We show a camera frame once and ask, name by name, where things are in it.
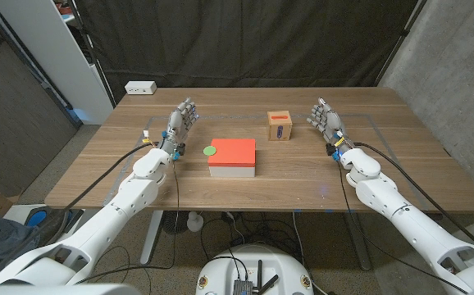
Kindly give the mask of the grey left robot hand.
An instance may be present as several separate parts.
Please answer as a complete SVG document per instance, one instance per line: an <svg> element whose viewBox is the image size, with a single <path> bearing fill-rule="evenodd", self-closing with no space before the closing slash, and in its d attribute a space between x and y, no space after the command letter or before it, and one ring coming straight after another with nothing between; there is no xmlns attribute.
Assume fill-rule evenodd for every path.
<svg viewBox="0 0 474 295"><path fill-rule="evenodd" d="M183 156L188 132L198 118L195 102L187 97L170 114L167 127L162 132L162 141L159 143L159 148L167 152L173 160Z"/></svg>

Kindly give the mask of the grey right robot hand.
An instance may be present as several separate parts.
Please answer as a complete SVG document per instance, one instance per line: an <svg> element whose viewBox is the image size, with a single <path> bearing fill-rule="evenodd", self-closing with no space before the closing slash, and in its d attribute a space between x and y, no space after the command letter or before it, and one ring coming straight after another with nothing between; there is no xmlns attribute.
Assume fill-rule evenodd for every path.
<svg viewBox="0 0 474 295"><path fill-rule="evenodd" d="M354 148L343 121L324 98L318 98L318 104L313 106L307 122L321 133L326 141L326 153L335 161L339 161L345 152Z"/></svg>

